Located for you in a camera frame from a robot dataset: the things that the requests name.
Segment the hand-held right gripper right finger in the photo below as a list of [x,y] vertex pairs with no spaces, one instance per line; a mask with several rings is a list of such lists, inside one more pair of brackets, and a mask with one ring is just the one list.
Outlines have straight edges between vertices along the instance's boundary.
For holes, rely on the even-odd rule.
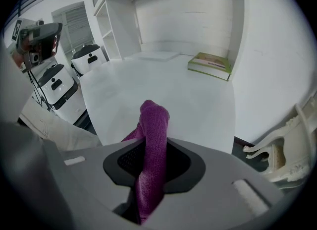
[[265,230],[283,193],[237,157],[169,138],[191,165],[178,179],[181,192],[167,193],[148,218],[152,230]]

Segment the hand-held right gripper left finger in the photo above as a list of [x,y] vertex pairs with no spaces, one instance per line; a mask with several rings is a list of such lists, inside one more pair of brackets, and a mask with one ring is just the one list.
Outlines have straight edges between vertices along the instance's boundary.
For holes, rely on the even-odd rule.
[[74,230],[141,229],[118,214],[130,203],[134,177],[117,164],[119,155],[109,165],[115,178],[107,175],[103,165],[109,155],[122,155],[142,142],[132,139],[63,153],[55,145],[46,145],[48,165],[67,204]]

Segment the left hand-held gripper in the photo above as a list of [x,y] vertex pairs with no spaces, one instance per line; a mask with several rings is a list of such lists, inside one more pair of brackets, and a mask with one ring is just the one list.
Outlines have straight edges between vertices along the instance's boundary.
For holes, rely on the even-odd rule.
[[61,31],[62,23],[17,19],[11,39],[23,57],[22,73],[41,65],[57,53]]

